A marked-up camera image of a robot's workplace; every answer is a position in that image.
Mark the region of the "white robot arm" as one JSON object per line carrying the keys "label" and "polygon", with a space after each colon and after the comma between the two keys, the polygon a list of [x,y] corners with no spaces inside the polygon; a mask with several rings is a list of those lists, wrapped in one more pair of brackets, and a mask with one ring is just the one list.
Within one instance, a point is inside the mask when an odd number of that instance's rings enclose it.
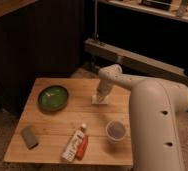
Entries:
{"label": "white robot arm", "polygon": [[98,71],[96,99],[118,85],[130,91],[129,122],[134,171],[186,171],[176,115],[188,110],[188,87],[155,77],[127,75],[118,64]]}

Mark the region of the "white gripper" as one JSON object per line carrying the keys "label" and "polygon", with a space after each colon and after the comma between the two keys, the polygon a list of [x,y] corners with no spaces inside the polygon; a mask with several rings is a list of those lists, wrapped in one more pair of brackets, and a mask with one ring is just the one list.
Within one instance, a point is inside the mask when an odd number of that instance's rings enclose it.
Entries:
{"label": "white gripper", "polygon": [[101,80],[98,84],[96,95],[100,97],[107,97],[109,93],[111,92],[112,88],[113,88],[112,83],[105,81],[105,80]]}

